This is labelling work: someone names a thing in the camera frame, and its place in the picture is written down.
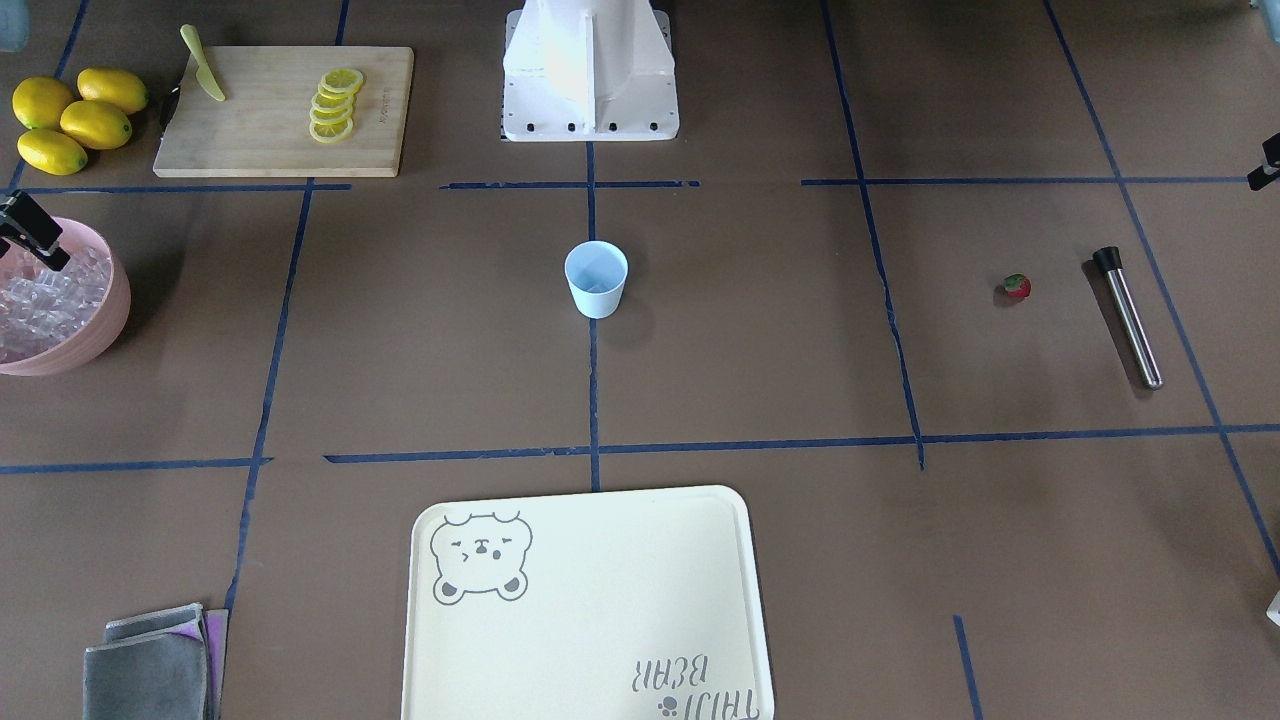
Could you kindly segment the steel muddler black tip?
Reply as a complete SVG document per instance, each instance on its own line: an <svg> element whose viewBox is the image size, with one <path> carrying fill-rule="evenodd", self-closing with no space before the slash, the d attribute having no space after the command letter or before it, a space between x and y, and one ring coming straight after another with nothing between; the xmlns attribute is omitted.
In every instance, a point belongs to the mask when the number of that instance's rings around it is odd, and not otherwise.
<svg viewBox="0 0 1280 720"><path fill-rule="evenodd" d="M1147 389L1161 389L1164 374L1149 343L1139 307L1128 283L1119 247L1106 246L1093 251L1094 265L1106 283L1125 334L1135 369Z"/></svg>

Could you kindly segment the clear ice cubes pile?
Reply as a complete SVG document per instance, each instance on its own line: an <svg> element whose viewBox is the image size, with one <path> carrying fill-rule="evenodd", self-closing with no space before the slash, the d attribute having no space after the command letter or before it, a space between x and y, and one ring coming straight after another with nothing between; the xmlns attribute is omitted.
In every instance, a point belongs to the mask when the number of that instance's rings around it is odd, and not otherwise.
<svg viewBox="0 0 1280 720"><path fill-rule="evenodd" d="M1 270L3 363L33 357L83 329L101 307L111 275L113 260L95 247L70 251L59 272L10 247Z"/></svg>

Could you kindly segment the light blue cup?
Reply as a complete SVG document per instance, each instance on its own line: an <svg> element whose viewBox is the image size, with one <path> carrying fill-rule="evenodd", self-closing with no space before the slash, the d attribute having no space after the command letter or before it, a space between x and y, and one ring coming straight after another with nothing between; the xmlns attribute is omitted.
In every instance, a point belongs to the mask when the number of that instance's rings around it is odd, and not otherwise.
<svg viewBox="0 0 1280 720"><path fill-rule="evenodd" d="M564 278L576 309L589 319L600 320L620 306L628 278L628 259L613 243L582 242L567 254Z"/></svg>

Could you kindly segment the yellow lemon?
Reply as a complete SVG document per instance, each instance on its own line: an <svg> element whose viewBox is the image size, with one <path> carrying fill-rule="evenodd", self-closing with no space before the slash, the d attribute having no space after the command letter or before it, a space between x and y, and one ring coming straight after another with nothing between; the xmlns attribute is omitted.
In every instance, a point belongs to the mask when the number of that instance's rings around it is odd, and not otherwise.
<svg viewBox="0 0 1280 720"><path fill-rule="evenodd" d="M145 82L116 67L86 67L76 77L76 87L83 100L106 102L127 117L142 111L150 100Z"/></svg>
<svg viewBox="0 0 1280 720"><path fill-rule="evenodd" d="M61 114L76 100L73 90L59 78L33 76L13 90L12 110L27 129L60 129Z"/></svg>
<svg viewBox="0 0 1280 720"><path fill-rule="evenodd" d="M64 135L93 150L114 150L133 135L129 117L109 102L79 100L68 105L59 120Z"/></svg>
<svg viewBox="0 0 1280 720"><path fill-rule="evenodd" d="M55 129L28 129L15 142L20 158L50 176L73 176L88 164L88 154L70 136Z"/></svg>

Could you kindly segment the pink bowl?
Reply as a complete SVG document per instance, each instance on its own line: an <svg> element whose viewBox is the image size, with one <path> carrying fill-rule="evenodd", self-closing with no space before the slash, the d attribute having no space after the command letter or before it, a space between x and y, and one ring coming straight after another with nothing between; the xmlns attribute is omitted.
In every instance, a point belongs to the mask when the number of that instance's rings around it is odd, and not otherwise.
<svg viewBox="0 0 1280 720"><path fill-rule="evenodd" d="M131 311L131 283L123 265L115 259L102 236L82 222L55 217L64 229L60 242L69 254L86 246L106 252L113 260L111 279L101 307L90 323L69 340L49 351L17 363L3 363L4 375L56 375L82 366L104 354L120 336Z"/></svg>

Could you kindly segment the yellow-green knife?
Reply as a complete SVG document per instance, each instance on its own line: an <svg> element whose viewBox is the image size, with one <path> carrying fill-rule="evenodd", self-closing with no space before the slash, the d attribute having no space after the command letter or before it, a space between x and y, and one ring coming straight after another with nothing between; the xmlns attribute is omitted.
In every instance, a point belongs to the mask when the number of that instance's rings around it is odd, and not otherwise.
<svg viewBox="0 0 1280 720"><path fill-rule="evenodd" d="M201 90L215 102L225 102L227 94L221 88L205 51L198 29L192 24L182 24L180 37L195 61L195 79Z"/></svg>

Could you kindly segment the wooden cutting board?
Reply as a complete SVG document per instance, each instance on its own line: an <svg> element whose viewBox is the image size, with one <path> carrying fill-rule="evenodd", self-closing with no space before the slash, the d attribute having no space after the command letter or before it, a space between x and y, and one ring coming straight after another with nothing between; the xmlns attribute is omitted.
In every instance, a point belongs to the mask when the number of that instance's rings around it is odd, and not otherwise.
<svg viewBox="0 0 1280 720"><path fill-rule="evenodd" d="M227 97L212 100L188 61L154 173L161 178L396 177L413 78L411 47L209 46L205 56ZM355 97L355 132L337 143L308 133L324 74L365 76Z"/></svg>

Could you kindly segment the red strawberry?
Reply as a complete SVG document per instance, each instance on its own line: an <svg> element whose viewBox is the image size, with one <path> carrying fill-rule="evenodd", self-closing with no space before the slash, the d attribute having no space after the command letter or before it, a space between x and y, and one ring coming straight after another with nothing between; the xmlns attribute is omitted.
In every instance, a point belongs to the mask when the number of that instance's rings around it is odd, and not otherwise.
<svg viewBox="0 0 1280 720"><path fill-rule="evenodd" d="M1001 290L1007 299L1020 301L1030 296L1032 282L1029 277L1015 273L1002 279Z"/></svg>

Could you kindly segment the lemon slices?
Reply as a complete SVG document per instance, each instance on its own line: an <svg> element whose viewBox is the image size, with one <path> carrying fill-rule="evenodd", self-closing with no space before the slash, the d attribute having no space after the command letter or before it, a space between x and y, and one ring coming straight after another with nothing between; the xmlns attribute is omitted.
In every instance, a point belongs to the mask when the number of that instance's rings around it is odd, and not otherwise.
<svg viewBox="0 0 1280 720"><path fill-rule="evenodd" d="M365 73L353 67L328 70L308 109L308 135L317 143L338 143L355 132L355 108Z"/></svg>

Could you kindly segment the grey folded cloth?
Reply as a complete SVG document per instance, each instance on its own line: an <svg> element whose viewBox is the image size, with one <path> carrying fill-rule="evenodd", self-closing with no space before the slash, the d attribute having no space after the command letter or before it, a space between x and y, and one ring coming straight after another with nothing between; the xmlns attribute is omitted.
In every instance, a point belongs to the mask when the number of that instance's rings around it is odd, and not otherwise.
<svg viewBox="0 0 1280 720"><path fill-rule="evenodd" d="M83 653L83 719L219 719L229 611L201 603L106 624Z"/></svg>

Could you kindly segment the cream bear tray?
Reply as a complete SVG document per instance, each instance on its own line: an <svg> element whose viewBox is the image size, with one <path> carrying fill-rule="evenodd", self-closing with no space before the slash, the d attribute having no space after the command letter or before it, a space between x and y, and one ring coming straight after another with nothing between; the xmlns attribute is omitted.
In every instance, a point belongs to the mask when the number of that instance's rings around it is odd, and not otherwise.
<svg viewBox="0 0 1280 720"><path fill-rule="evenodd" d="M413 524L403 719L773 719L726 486L438 503Z"/></svg>

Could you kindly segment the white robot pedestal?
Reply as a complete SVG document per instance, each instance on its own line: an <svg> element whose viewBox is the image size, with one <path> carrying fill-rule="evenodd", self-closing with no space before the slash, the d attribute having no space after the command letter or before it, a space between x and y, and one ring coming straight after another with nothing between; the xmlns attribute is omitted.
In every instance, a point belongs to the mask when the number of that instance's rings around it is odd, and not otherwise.
<svg viewBox="0 0 1280 720"><path fill-rule="evenodd" d="M678 135L669 17L649 1L526 1L506 17L502 65L506 141Z"/></svg>

